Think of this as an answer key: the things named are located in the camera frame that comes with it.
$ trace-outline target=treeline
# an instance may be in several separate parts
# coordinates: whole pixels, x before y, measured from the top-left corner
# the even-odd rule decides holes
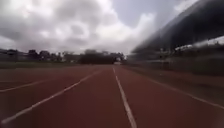
[[[124,60],[123,53],[110,53],[107,51],[97,52],[96,50],[86,50],[82,54],[74,52],[50,53],[42,50],[37,52],[35,49],[27,53],[15,49],[0,49],[0,61],[13,62],[54,62],[54,63],[80,63],[80,64],[113,64]]]

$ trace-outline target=running track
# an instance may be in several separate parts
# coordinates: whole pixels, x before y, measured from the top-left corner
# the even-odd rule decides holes
[[[222,107],[120,66],[2,72],[2,128],[224,127]]]

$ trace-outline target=white lane line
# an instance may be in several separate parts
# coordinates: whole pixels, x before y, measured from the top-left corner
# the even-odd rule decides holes
[[[193,98],[193,99],[195,99],[195,100],[198,100],[198,101],[201,101],[201,102],[203,102],[203,103],[212,105],[212,106],[214,106],[214,107],[218,107],[218,108],[224,109],[224,107],[221,106],[221,105],[219,105],[219,104],[211,103],[211,102],[209,102],[209,101],[207,101],[207,100],[205,100],[205,99],[202,99],[202,98],[199,98],[199,97],[197,97],[197,96],[194,96],[193,94],[190,94],[190,93],[184,92],[184,91],[182,91],[182,90],[180,90],[180,89],[171,87],[171,86],[168,85],[168,84],[164,84],[164,83],[158,82],[158,81],[153,80],[153,79],[151,79],[151,78],[147,78],[147,79],[150,80],[151,82],[153,82],[153,83],[155,83],[155,84],[158,84],[158,85],[160,85],[160,86],[162,86],[162,87],[165,87],[165,88],[167,88],[167,89],[169,89],[169,90],[175,91],[175,92],[177,92],[177,93],[181,93],[181,94],[183,94],[183,95],[187,95],[187,96],[189,96],[189,97],[191,97],[191,98]]]
[[[116,81],[117,81],[118,87],[120,89],[121,97],[122,97],[122,100],[123,100],[123,103],[124,103],[125,110],[127,112],[128,119],[129,119],[130,124],[131,124],[131,128],[137,128],[137,124],[136,124],[135,118],[134,118],[134,116],[132,114],[130,106],[128,105],[128,101],[127,101],[126,95],[124,93],[124,90],[123,90],[123,88],[121,86],[120,80],[118,79],[114,68],[113,68],[113,71],[114,71],[114,75],[116,77]]]
[[[26,114],[26,113],[32,111],[32,110],[35,109],[36,107],[38,107],[38,106],[40,106],[40,105],[46,103],[46,102],[49,101],[49,100],[51,100],[51,99],[53,99],[53,98],[55,98],[55,97],[58,97],[58,96],[64,94],[65,92],[71,90],[72,88],[74,88],[75,86],[79,85],[79,84],[82,83],[83,81],[86,81],[86,80],[89,79],[90,77],[92,77],[92,76],[94,76],[94,75],[96,75],[96,74],[98,74],[98,73],[100,73],[100,72],[101,72],[101,71],[96,71],[96,72],[94,72],[93,74],[90,74],[90,75],[88,75],[88,76],[82,78],[79,82],[77,82],[77,83],[75,83],[75,84],[73,84],[73,85],[71,85],[71,86],[69,86],[69,87],[67,87],[67,88],[65,88],[65,89],[63,89],[63,90],[61,90],[61,91],[59,91],[59,92],[53,94],[53,95],[51,95],[50,97],[45,98],[45,99],[43,99],[43,100],[41,100],[41,101],[39,101],[39,102],[33,104],[32,106],[30,106],[30,107],[28,107],[28,108],[26,108],[26,109],[23,109],[23,110],[21,110],[21,111],[19,111],[18,113],[14,114],[13,116],[10,116],[10,117],[7,117],[7,118],[3,119],[3,120],[1,121],[1,125],[6,125],[6,124],[8,124],[8,123],[14,121],[14,120],[17,119],[18,117],[20,117],[20,116],[22,116],[22,115],[24,115],[24,114]]]
[[[21,89],[21,88],[24,88],[24,87],[34,86],[34,85],[37,85],[37,84],[40,84],[40,83],[43,83],[43,82],[47,82],[47,81],[50,81],[50,80],[53,80],[53,79],[40,80],[40,81],[32,82],[32,83],[29,83],[29,84],[24,84],[24,85],[14,87],[14,88],[2,89],[2,90],[0,90],[0,93],[8,92],[8,91],[16,90],[16,89]]]

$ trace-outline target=cloud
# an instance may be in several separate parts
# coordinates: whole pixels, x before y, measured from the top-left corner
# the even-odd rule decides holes
[[[128,53],[156,30],[155,13],[143,13],[138,24],[130,27],[119,19],[111,0],[1,2],[2,48]]]
[[[176,6],[174,6],[174,10],[177,14],[185,11],[187,8],[192,6],[194,3],[196,3],[199,0],[183,0]]]

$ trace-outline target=sky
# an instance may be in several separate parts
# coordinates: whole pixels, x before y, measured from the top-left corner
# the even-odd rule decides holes
[[[198,0],[0,0],[0,48],[125,54]]]

